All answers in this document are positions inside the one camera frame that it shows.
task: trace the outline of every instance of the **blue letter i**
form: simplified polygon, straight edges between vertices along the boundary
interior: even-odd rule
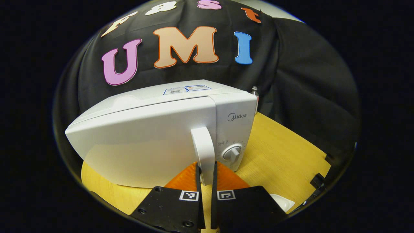
[[[238,55],[235,58],[236,62],[245,65],[253,63],[252,58],[250,58],[250,40],[252,37],[242,32],[234,32],[234,35],[237,37],[238,43]]]

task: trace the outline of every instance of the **letter m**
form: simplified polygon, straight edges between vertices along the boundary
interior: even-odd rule
[[[193,60],[197,63],[213,63],[219,60],[214,53],[214,33],[217,30],[213,27],[197,27],[189,38],[176,27],[164,27],[154,31],[159,38],[159,58],[154,63],[156,68],[165,68],[177,63],[177,59],[171,56],[173,49],[183,63],[190,60],[191,54],[197,47],[197,54]]]

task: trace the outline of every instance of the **screw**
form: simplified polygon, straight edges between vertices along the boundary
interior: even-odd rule
[[[184,223],[183,223],[183,225],[184,225],[185,227],[192,227],[192,226],[194,226],[194,223],[193,223],[193,222],[191,222],[191,221],[186,221],[186,222],[184,222]]]

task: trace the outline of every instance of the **letter u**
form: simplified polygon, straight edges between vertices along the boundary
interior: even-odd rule
[[[115,55],[118,49],[113,49],[102,56],[103,75],[109,85],[121,85],[134,77],[138,69],[137,47],[141,42],[141,39],[136,39],[124,45],[123,48],[127,51],[127,68],[122,73],[115,71]]]

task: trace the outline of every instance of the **yellow tabletop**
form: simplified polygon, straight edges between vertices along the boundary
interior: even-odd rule
[[[295,202],[287,213],[303,203],[315,191],[310,184],[320,173],[326,176],[330,169],[326,154],[296,133],[257,113],[246,151],[236,174],[250,186],[263,186],[268,193],[277,194]],[[151,191],[110,183],[85,162],[82,183],[105,201],[130,215]],[[205,223],[202,233],[210,229],[212,185],[201,185]]]

